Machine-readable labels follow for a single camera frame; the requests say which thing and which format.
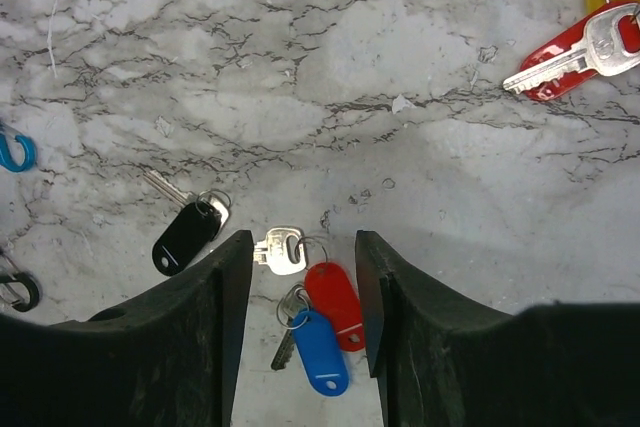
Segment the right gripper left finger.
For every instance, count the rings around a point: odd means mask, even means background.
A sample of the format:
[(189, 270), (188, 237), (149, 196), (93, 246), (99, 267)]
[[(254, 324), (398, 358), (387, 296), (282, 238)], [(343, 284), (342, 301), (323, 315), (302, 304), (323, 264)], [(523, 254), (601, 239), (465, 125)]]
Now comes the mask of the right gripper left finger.
[(249, 231), (84, 322), (1, 319), (5, 426), (227, 426), (253, 268)]

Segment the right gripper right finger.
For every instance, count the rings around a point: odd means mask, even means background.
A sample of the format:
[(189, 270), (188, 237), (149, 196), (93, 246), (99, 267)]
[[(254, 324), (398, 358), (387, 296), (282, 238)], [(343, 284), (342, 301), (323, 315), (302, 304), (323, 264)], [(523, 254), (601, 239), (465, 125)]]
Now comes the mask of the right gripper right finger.
[(387, 426), (635, 426), (639, 307), (537, 305), (509, 315), (355, 240), (366, 355)]

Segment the blue tag key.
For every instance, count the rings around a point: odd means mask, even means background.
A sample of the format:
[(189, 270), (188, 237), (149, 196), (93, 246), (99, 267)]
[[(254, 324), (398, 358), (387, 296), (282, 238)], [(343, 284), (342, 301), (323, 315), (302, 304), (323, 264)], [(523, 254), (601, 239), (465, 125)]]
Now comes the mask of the blue tag key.
[(276, 307), (284, 335), (270, 368), (283, 370), (297, 352), (310, 386), (326, 397), (337, 397), (349, 387), (349, 373), (329, 320), (316, 311), (301, 283), (294, 284)]

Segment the black tag key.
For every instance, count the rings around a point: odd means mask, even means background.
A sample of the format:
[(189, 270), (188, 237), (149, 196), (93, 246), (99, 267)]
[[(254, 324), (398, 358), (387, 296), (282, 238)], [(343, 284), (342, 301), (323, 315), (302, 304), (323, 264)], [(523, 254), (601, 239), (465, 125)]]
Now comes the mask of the black tag key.
[(217, 189), (200, 193), (182, 191), (156, 170), (144, 172), (143, 178), (180, 208), (151, 252), (156, 269), (165, 276), (174, 276), (220, 233), (230, 217), (231, 200)]

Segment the black carabiner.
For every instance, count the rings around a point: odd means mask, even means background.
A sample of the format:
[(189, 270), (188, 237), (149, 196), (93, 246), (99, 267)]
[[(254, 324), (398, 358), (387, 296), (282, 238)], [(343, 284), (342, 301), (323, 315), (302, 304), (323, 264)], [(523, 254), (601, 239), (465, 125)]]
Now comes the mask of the black carabiner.
[(19, 313), (33, 310), (40, 302), (41, 292), (35, 278), (1, 250), (1, 303)]

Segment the blue carabiner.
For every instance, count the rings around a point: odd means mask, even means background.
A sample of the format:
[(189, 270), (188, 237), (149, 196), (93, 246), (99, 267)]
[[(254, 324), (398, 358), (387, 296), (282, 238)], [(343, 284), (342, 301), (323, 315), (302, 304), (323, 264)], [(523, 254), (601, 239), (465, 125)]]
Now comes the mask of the blue carabiner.
[(33, 169), (37, 162), (34, 140), (1, 122), (1, 166), (12, 173)]

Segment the small red tag key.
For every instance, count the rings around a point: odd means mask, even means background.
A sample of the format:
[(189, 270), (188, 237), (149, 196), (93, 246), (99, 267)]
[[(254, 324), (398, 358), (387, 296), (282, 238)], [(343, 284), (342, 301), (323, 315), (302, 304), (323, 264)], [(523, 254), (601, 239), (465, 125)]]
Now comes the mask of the small red tag key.
[(596, 75), (614, 77), (639, 65), (639, 4), (614, 1), (530, 54), (503, 81), (504, 90), (535, 101), (561, 97)]

